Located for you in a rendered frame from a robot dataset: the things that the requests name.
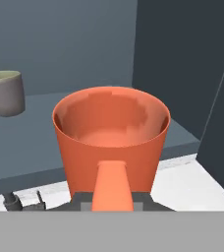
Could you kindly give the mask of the orange cup with handle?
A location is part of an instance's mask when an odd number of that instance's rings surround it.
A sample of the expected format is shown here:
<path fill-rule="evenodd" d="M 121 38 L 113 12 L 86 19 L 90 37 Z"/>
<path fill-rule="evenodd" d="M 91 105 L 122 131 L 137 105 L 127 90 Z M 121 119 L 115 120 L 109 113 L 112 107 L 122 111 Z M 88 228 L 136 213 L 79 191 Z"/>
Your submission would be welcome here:
<path fill-rule="evenodd" d="M 62 98 L 52 121 L 70 193 L 90 192 L 94 212 L 131 212 L 132 194 L 151 191 L 171 122 L 160 99 L 88 88 Z"/>

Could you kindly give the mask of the grey mug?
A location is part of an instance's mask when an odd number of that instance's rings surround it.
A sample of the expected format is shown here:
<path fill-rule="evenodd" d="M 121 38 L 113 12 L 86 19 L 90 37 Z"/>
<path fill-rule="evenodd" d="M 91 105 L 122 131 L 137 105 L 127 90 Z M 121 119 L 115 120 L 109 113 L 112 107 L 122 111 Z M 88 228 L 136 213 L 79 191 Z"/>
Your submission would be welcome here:
<path fill-rule="evenodd" d="M 22 74 L 19 71 L 0 71 L 0 116 L 16 116 L 25 109 Z"/>

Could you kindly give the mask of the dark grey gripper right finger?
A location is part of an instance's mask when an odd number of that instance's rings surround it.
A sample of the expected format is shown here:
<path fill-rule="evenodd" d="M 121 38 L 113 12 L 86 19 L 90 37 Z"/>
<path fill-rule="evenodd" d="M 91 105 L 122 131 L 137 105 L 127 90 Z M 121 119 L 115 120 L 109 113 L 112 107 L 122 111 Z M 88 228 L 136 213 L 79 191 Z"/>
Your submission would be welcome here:
<path fill-rule="evenodd" d="M 134 201 L 135 211 L 145 211 L 145 212 L 166 212 L 172 211 L 172 209 L 154 202 L 151 195 L 145 192 L 133 192 L 132 193 Z"/>

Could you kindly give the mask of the dark blue-grey open cabinet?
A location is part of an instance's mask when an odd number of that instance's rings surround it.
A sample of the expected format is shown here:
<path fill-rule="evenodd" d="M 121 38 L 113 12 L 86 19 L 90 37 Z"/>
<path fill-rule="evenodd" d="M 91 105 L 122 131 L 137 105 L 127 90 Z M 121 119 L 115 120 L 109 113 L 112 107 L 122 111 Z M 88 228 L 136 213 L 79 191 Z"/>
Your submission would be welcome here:
<path fill-rule="evenodd" d="M 27 102 L 0 117 L 0 194 L 64 180 L 51 111 L 82 88 L 157 95 L 163 155 L 190 153 L 224 70 L 224 0 L 0 0 L 0 70 L 22 73 Z"/>

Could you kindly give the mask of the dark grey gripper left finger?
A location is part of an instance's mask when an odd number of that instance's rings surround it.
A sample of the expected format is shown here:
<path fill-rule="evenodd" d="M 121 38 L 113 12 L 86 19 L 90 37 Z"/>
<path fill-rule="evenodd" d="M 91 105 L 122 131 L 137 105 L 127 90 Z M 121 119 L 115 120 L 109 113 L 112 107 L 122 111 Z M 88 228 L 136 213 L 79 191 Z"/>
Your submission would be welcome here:
<path fill-rule="evenodd" d="M 91 210 L 91 203 L 91 192 L 77 192 L 69 203 L 52 208 L 52 211 L 89 212 Z"/>

